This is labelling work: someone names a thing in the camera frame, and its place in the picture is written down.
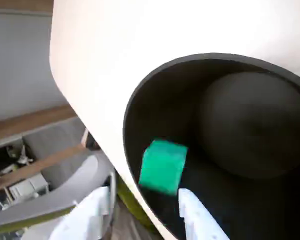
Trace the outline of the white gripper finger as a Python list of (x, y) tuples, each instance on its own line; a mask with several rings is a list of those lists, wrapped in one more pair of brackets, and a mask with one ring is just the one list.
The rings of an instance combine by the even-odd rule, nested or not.
[(100, 240), (110, 225), (115, 195), (109, 186), (95, 189), (54, 228), (51, 240)]
[(187, 240), (229, 240), (214, 217), (192, 191), (180, 188), (178, 205)]

